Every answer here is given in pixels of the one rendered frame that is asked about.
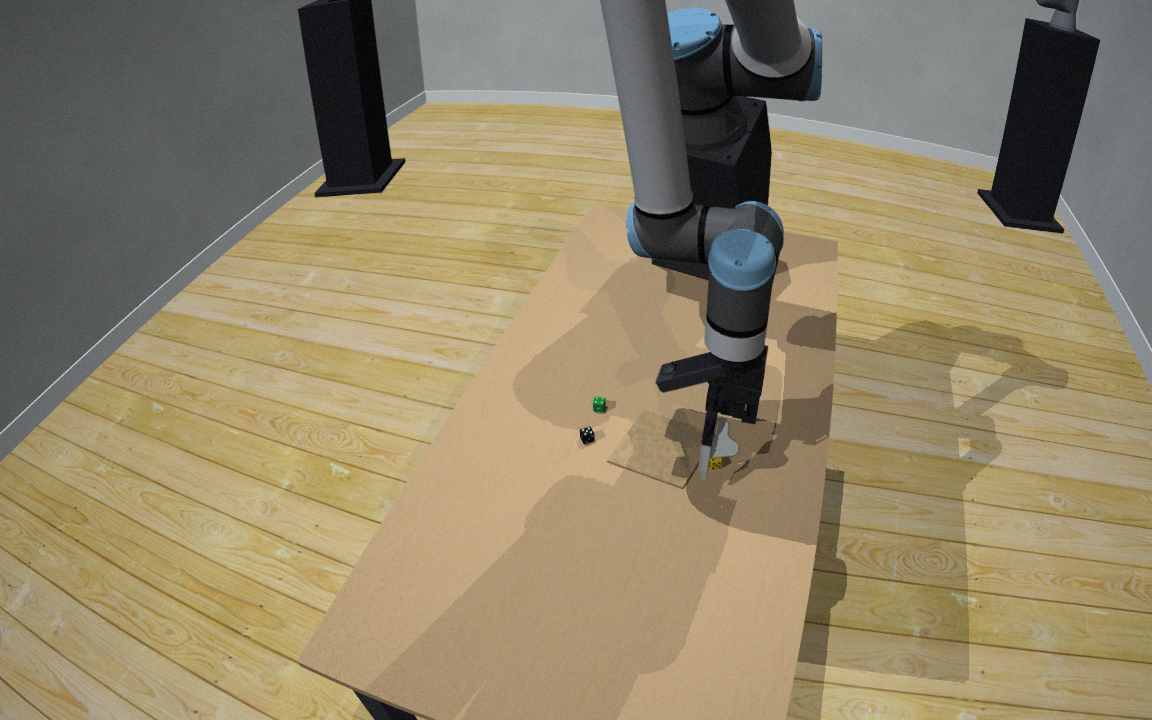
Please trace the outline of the tan textured mat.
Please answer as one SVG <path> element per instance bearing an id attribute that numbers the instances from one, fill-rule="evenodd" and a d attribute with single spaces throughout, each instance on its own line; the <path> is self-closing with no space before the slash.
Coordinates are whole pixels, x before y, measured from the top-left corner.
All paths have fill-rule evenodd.
<path id="1" fill-rule="evenodd" d="M 684 488 L 698 468 L 703 430 L 643 411 L 607 462 Z"/>

